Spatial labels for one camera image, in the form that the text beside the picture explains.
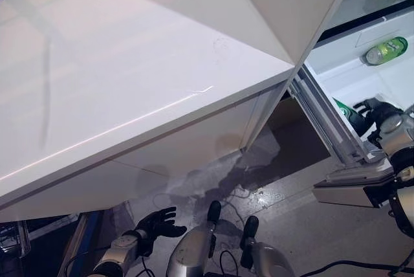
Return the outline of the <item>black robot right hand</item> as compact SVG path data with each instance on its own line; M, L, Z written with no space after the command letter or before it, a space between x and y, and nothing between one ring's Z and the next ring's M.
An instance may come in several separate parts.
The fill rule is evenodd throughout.
M399 109L388 102L382 102L377 98L369 98L358 102L353 108L362 108L356 112L357 116L361 118L359 126L356 128L356 133L359 137L364 135L373 124L376 126L376 129L368 136L368 141L373 144L376 144L377 139L380 137L381 125L388 118L403 113L402 109Z

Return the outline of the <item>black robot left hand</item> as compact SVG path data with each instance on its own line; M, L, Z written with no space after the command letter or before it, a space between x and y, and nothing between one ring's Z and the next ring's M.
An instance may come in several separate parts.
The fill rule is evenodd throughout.
M144 233L144 239L150 241L155 241L159 236L167 238L181 237L186 233L187 227L175 224L176 210L176 206L171 206L152 212L138 222L135 231L140 234Z

